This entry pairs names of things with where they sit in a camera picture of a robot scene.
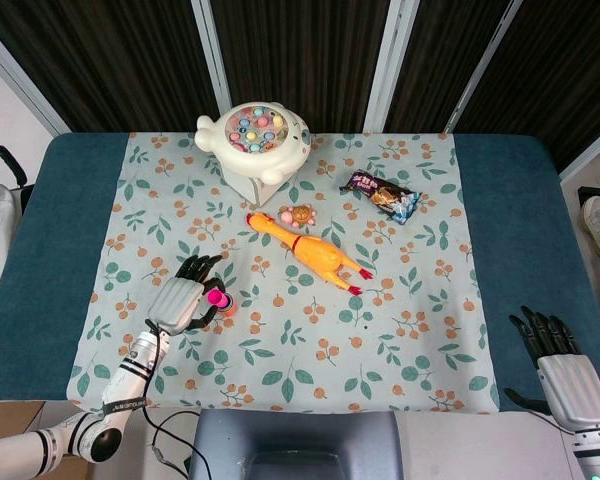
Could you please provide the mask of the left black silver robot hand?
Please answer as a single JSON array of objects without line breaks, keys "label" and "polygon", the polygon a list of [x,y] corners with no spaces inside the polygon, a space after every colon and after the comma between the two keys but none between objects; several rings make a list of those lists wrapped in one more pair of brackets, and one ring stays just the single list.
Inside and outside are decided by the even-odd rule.
[{"label": "left black silver robot hand", "polygon": [[150,306],[146,325],[156,334],[176,336],[203,329],[231,304],[221,278],[210,277],[221,255],[193,255],[166,281]]}]

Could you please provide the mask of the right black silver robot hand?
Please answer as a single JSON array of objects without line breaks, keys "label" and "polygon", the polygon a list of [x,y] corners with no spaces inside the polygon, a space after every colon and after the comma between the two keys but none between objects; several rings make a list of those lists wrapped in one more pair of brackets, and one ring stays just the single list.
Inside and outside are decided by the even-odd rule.
[{"label": "right black silver robot hand", "polygon": [[532,361],[545,398],[534,400],[512,388],[506,396],[524,410],[550,415],[571,432],[600,429],[600,378],[570,327],[560,318],[526,306],[509,315]]}]

